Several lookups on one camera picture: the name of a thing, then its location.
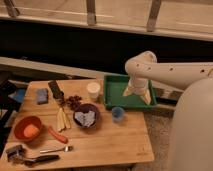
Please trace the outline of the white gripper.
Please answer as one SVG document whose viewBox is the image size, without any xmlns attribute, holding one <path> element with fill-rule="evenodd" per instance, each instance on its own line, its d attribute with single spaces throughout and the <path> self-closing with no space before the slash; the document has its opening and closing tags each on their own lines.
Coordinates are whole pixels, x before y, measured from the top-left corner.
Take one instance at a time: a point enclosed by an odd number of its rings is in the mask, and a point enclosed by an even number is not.
<svg viewBox="0 0 213 171">
<path fill-rule="evenodd" d="M 148 87 L 148 80 L 145 78 L 139 78 L 139 77 L 131 77 L 129 79 L 129 83 L 128 86 L 126 87 L 126 89 L 123 92 L 123 96 L 127 97 L 131 94 L 134 93 L 133 89 L 143 89 L 145 90 L 142 95 L 141 95 L 141 99 L 147 104 L 149 105 L 151 103 L 151 95 L 150 95 L 150 91 L 146 90 Z"/>
</svg>

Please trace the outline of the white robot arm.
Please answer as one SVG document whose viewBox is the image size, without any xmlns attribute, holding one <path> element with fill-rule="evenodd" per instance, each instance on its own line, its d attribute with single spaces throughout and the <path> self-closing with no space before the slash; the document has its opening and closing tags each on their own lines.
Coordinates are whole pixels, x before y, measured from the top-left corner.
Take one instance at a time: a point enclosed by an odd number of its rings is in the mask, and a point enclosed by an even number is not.
<svg viewBox="0 0 213 171">
<path fill-rule="evenodd" d="M 155 80 L 181 89 L 174 111 L 168 150 L 168 171 L 213 171 L 213 62 L 159 63 L 145 51 L 125 63 L 130 76 L 126 96 L 145 102 Z"/>
</svg>

